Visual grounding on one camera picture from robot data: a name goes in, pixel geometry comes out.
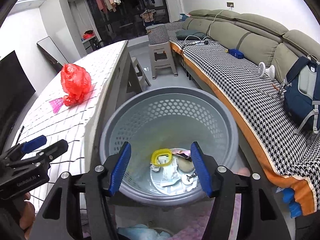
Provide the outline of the person's left hand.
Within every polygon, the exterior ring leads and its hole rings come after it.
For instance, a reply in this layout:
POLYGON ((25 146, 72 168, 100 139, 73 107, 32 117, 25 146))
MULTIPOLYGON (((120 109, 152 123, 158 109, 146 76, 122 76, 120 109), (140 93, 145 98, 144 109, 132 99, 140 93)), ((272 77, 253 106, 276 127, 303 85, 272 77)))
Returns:
POLYGON ((34 205, 29 202, 31 199, 31 194, 28 192, 24 195, 24 209, 21 212, 20 217, 20 228, 24 232, 25 239, 29 239, 31 228, 33 226, 33 223, 35 221, 35 207, 34 205))

